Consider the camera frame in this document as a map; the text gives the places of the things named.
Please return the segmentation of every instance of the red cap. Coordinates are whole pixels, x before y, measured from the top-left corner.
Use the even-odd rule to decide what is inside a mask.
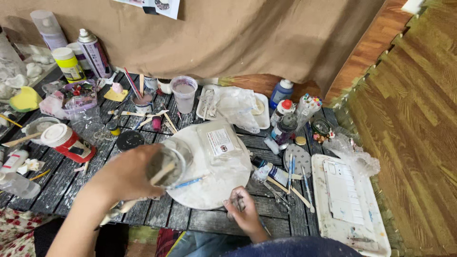
[[[284,109],[290,109],[290,107],[292,107],[292,101],[290,101],[289,99],[286,99],[284,100],[284,102],[282,102],[282,108]]]

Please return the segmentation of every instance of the blue paint bottle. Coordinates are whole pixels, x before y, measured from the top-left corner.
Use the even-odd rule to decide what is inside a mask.
[[[290,99],[290,96],[293,93],[292,87],[293,82],[290,80],[282,79],[280,82],[278,82],[275,86],[275,89],[273,90],[273,93],[271,94],[269,102],[270,108],[274,110],[280,101]]]

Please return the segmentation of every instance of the brown cloth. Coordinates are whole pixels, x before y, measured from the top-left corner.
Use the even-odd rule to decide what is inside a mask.
[[[111,0],[0,2],[13,41],[43,45],[30,12],[54,12],[69,42],[86,28],[110,62],[160,78],[273,74],[323,95],[383,0],[181,0],[178,20]]]

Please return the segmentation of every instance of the hand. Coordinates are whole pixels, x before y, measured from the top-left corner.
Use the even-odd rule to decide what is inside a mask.
[[[164,193],[160,187],[153,187],[146,177],[149,160],[163,145],[142,145],[120,153],[107,162],[81,190],[84,198],[102,197],[109,205],[121,200],[159,196]]]
[[[238,198],[242,198],[245,206],[241,212],[231,203],[231,200],[237,200]],[[224,206],[253,243],[260,243],[269,239],[260,223],[254,200],[244,187],[233,189],[230,200],[224,200]]]

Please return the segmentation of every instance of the scissors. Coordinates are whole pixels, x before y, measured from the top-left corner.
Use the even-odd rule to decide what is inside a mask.
[[[295,206],[295,199],[290,198],[291,201],[286,200],[286,194],[285,193],[279,193],[275,189],[273,189],[270,185],[268,185],[267,182],[263,182],[263,184],[270,190],[273,195],[275,196],[275,205],[278,207],[279,211],[284,214],[289,214],[290,212],[290,207]]]

